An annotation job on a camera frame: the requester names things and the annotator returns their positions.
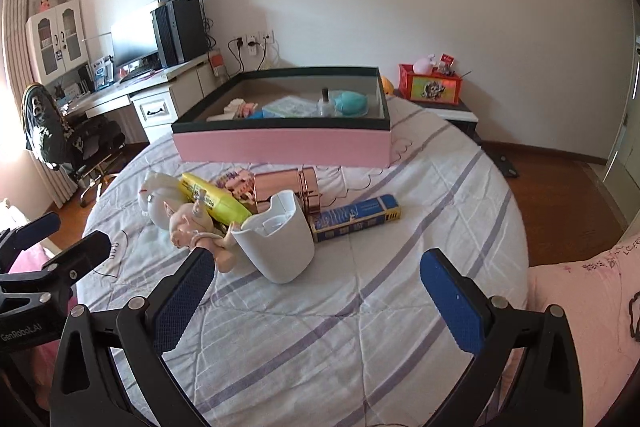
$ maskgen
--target door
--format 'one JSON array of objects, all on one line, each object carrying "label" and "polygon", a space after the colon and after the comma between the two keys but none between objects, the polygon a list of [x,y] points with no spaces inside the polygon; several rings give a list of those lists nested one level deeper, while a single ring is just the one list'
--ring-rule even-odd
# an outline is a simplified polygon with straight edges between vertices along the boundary
[{"label": "door", "polygon": [[71,1],[56,7],[60,47],[67,71],[75,70],[88,62],[86,45],[83,41],[80,1]]},{"label": "door", "polygon": [[640,210],[640,6],[633,0],[635,42],[625,116],[604,176],[604,184],[628,223]]},{"label": "door", "polygon": [[35,60],[37,80],[41,84],[49,84],[66,73],[56,10],[51,9],[34,15],[27,22],[27,33],[30,38],[31,57]]}]

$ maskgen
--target sunlight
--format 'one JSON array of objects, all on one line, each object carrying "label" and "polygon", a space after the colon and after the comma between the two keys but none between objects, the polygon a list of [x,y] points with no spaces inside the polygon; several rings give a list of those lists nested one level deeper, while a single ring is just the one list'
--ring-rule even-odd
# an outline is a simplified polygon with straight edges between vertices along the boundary
[{"label": "sunlight", "polygon": [[14,162],[24,149],[25,139],[14,97],[6,84],[0,86],[0,162]]}]

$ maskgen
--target yellow bottle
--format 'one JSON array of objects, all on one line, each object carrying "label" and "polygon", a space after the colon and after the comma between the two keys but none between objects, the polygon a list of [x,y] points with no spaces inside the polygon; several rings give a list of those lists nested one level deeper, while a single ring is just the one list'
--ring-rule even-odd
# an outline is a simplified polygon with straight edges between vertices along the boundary
[{"label": "yellow bottle", "polygon": [[223,225],[228,226],[231,223],[242,225],[242,223],[251,216],[251,212],[249,212],[240,201],[226,192],[226,190],[217,188],[189,172],[185,172],[185,174],[182,175],[180,190],[187,195],[191,201],[197,199],[196,193],[201,188],[207,191],[205,204],[209,216]]}]

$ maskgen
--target desk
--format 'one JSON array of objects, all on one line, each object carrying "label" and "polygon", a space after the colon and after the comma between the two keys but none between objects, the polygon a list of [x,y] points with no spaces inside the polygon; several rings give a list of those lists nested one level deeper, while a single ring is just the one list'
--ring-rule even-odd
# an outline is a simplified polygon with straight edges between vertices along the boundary
[{"label": "desk", "polygon": [[213,91],[216,80],[207,55],[189,62],[114,84],[72,102],[67,110],[69,119],[86,115],[93,118],[133,104],[149,142],[171,131],[171,124],[193,105]]}]

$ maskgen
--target rose gold container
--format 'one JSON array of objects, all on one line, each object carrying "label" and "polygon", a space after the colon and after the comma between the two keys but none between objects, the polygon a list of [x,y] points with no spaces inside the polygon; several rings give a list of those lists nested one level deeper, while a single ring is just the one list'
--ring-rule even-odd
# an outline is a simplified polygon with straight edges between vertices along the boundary
[{"label": "rose gold container", "polygon": [[293,190],[300,200],[305,216],[320,212],[320,191],[316,171],[306,167],[299,171],[265,172],[256,174],[254,197],[258,212],[265,212],[271,206],[271,197],[281,190]]}]

